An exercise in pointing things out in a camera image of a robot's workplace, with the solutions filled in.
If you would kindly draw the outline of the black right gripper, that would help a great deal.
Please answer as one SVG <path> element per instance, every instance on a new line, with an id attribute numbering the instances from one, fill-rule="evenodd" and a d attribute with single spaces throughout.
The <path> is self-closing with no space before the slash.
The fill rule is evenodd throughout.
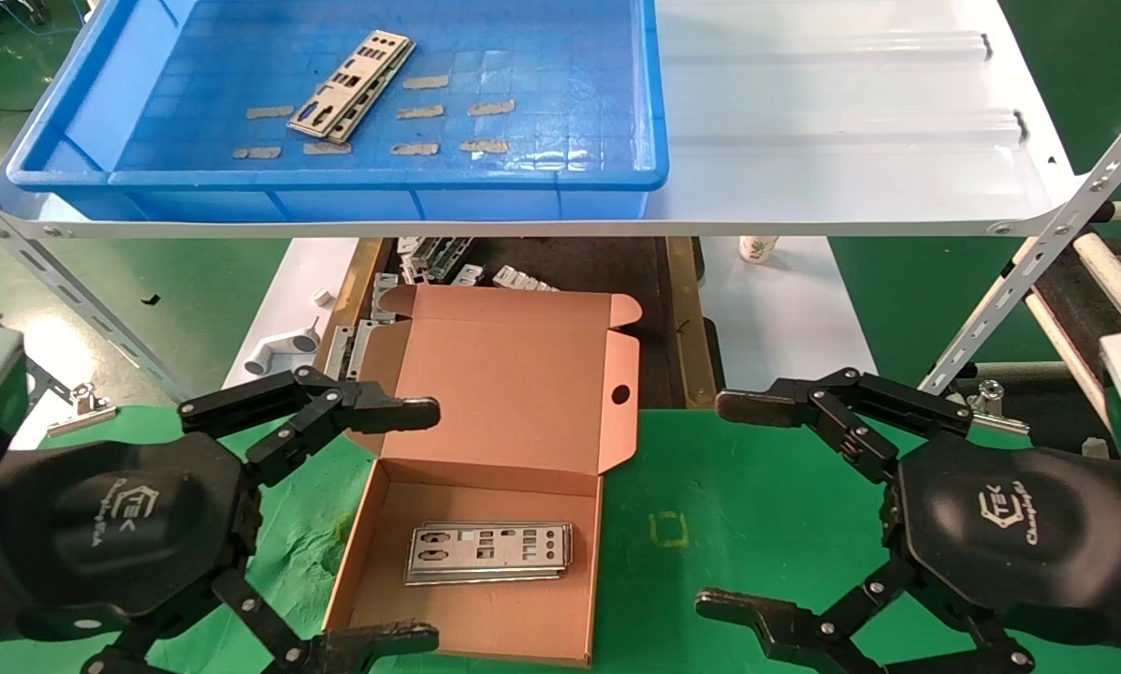
<path id="1" fill-rule="evenodd" d="M 869 482 L 895 482 L 886 504 L 901 525 L 891 543 L 910 564 L 890 558 L 825 613 L 717 588 L 694 598 L 702 618 L 752 630 L 770 661 L 817 673 L 1031 673 L 1032 653 L 1002 626 L 1121 649 L 1121 463 L 978 447 L 964 438 L 972 413 L 962 403 L 855 368 L 724 389 L 716 415 L 808 428 Z M 872 421 L 929 441 L 900 462 Z M 854 636 L 907 590 L 974 648 L 889 665 L 867 657 Z"/>

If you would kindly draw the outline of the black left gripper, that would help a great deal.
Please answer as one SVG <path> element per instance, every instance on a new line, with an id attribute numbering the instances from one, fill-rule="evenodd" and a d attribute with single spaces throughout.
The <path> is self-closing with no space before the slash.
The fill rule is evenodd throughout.
<path id="1" fill-rule="evenodd" d="M 430 397 L 311 366 L 177 406 L 183 432 L 160 444 L 95 441 L 13 451 L 0 463 L 0 641 L 120 633 L 82 673 L 164 673 L 155 641 L 220 604 L 269 653 L 265 673 L 369 673 L 438 648 L 432 624 L 369 624 L 299 638 L 243 575 L 261 523 L 258 486 L 295 473 L 343 432 L 435 427 Z M 278 422 L 244 461 L 215 438 Z"/>

